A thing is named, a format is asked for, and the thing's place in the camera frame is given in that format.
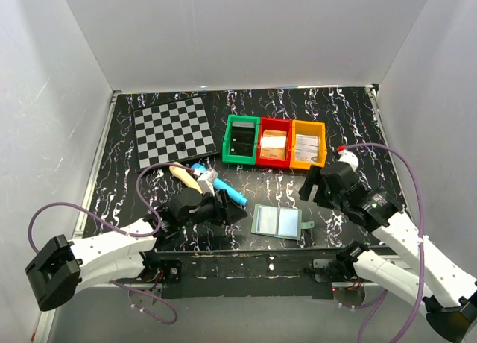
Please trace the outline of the silver grey credit card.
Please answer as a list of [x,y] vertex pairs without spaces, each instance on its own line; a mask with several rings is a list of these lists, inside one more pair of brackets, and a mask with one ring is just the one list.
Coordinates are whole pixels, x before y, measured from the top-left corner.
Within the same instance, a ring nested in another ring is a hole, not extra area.
[[319,147],[320,138],[318,136],[297,134],[295,136],[295,145],[296,146],[309,146],[309,147]]

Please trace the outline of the light blue credit cards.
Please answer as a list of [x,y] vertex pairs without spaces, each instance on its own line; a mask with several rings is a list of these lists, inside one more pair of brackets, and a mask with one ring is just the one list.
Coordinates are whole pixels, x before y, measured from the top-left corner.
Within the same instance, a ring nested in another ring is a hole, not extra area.
[[290,208],[258,207],[256,232],[263,235],[295,237],[299,229],[299,211]]

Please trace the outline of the grey-green card holder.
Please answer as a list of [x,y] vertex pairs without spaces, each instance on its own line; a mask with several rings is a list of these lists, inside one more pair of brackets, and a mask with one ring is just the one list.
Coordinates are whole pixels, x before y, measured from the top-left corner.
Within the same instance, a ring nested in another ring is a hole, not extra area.
[[280,239],[298,240],[303,230],[311,230],[313,221],[302,221],[302,210],[256,204],[250,232]]

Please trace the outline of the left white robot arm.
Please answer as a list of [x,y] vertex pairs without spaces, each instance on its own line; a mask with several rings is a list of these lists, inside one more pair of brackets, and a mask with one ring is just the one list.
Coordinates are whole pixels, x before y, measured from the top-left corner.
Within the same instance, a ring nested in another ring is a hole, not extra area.
[[182,265],[159,259],[155,250],[160,245],[188,226],[230,225],[247,217],[224,189],[215,195],[184,189],[157,212],[86,239],[51,238],[25,269],[40,311],[56,309],[78,292],[112,280],[177,283]]

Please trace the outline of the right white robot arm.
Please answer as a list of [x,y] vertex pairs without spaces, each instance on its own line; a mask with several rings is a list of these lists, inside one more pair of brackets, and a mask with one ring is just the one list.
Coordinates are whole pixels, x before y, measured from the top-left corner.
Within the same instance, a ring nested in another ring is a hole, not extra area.
[[476,325],[476,278],[460,269],[429,239],[420,236],[406,212],[385,190],[368,189],[353,167],[335,162],[311,166],[300,199],[340,210],[353,224],[384,242],[408,269],[382,258],[360,242],[339,252],[323,269],[330,277],[372,281],[410,304],[419,303],[431,328],[448,342],[462,342]]

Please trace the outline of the white cards in orange bin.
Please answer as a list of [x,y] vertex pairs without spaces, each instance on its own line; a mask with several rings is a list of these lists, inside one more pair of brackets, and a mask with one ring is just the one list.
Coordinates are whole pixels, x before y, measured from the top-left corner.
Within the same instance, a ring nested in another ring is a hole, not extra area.
[[296,146],[294,145],[294,159],[296,161],[306,161],[316,163],[318,161],[319,147]]

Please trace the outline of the brown cards in red bin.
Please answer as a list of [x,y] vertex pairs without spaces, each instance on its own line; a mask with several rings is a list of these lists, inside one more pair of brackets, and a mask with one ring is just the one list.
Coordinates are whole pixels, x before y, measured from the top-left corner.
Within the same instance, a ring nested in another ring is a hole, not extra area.
[[282,130],[264,130],[260,142],[260,157],[272,160],[286,158],[287,133]]

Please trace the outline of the black cards in green bin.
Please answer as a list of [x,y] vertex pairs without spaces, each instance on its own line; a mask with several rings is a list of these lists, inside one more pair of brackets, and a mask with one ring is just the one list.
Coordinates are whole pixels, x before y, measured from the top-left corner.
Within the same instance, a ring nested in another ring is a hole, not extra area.
[[252,122],[233,122],[230,134],[230,153],[251,157],[255,142],[255,125]]

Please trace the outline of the blue plastic marker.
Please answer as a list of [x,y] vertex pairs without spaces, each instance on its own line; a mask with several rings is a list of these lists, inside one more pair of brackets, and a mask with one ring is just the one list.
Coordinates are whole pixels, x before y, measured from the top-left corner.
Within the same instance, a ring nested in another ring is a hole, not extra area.
[[[192,168],[197,172],[197,171],[200,171],[201,174],[205,173],[206,171],[208,171],[208,168],[206,168],[205,166],[202,166],[201,164],[199,163],[195,163],[192,165]],[[240,204],[242,206],[246,206],[247,205],[247,202],[248,200],[246,199],[246,197],[241,194],[239,191],[235,190],[234,188],[232,188],[229,184],[225,183],[222,179],[220,179],[219,177],[216,177],[213,181],[212,181],[212,185],[214,186],[214,188],[216,190],[221,190],[221,189],[224,189],[227,194],[229,195],[229,197],[235,201],[237,204]]]

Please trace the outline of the orange plastic bin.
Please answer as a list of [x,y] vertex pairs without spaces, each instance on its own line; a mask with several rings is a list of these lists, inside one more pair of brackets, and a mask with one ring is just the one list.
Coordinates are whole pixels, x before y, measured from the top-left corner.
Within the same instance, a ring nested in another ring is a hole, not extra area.
[[290,168],[309,170],[326,164],[326,125],[324,122],[292,121]]

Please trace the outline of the red plastic bin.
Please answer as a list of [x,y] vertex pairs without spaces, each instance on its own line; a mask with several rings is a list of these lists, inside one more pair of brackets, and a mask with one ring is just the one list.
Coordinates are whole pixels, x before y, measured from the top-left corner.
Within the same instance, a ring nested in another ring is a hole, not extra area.
[[262,117],[256,164],[286,169],[291,161],[292,120]]

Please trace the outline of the green plastic bin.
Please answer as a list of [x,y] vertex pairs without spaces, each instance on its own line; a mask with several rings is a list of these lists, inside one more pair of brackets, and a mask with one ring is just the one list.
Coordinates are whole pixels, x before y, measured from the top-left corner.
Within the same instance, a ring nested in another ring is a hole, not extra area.
[[253,166],[256,164],[260,118],[228,115],[222,145],[224,163]]

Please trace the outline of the black grey chessboard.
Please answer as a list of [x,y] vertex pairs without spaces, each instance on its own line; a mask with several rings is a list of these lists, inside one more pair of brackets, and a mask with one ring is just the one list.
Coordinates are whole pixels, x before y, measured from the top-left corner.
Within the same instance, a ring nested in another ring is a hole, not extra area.
[[[200,96],[133,111],[139,169],[187,162],[218,152]],[[177,145],[184,143],[185,151]]]

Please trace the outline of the black front base bar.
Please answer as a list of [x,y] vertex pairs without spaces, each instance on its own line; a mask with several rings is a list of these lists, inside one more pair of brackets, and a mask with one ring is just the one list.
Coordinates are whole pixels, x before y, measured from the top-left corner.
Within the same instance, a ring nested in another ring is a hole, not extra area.
[[122,278],[137,287],[156,286],[162,297],[274,297],[331,299],[333,287],[355,284],[336,261],[338,249],[170,251],[145,255],[144,278]]

